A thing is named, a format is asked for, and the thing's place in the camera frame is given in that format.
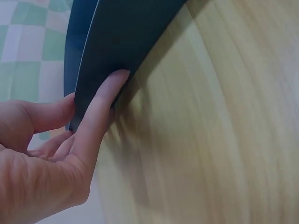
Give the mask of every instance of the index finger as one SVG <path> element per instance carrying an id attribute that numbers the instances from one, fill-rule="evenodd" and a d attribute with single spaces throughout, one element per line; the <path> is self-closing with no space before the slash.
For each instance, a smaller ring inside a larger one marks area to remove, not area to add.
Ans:
<path id="1" fill-rule="evenodd" d="M 76 132 L 72 153 L 84 164 L 91 175 L 94 172 L 100 144 L 107 130 L 110 106 L 128 76 L 129 71 L 119 70 L 104 81 Z"/>

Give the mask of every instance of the dark green folder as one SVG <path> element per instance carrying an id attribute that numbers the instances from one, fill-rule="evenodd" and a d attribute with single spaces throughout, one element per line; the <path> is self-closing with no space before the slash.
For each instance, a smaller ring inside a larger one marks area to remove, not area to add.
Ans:
<path id="1" fill-rule="evenodd" d="M 130 78 L 134 75 L 185 2 L 74 0 L 64 63 L 64 94 L 75 92 L 76 112 L 70 130 L 77 130 L 110 73 L 127 69 Z"/>

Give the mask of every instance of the green and white checkered cloth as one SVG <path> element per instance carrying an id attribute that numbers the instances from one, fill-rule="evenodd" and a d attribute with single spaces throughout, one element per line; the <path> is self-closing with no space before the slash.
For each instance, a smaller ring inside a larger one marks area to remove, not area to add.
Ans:
<path id="1" fill-rule="evenodd" d="M 71 5 L 72 0 L 0 0 L 0 101 L 63 97 Z"/>

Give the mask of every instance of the hand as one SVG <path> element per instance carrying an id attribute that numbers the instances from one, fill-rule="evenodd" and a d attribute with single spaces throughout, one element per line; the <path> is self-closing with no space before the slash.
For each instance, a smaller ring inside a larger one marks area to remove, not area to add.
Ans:
<path id="1" fill-rule="evenodd" d="M 31 152 L 33 134 L 71 120 L 74 95 L 52 104 L 0 103 L 0 223 L 35 223 L 87 200 L 110 105 L 127 78 L 125 70 L 111 74 L 75 134 L 65 131 Z"/>

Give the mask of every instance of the light wood grain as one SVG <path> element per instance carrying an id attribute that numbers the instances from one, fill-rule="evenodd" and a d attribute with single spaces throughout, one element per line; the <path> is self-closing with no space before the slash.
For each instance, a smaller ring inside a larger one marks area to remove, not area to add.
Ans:
<path id="1" fill-rule="evenodd" d="M 188 1 L 102 144 L 108 224 L 299 223 L 298 11 Z"/>

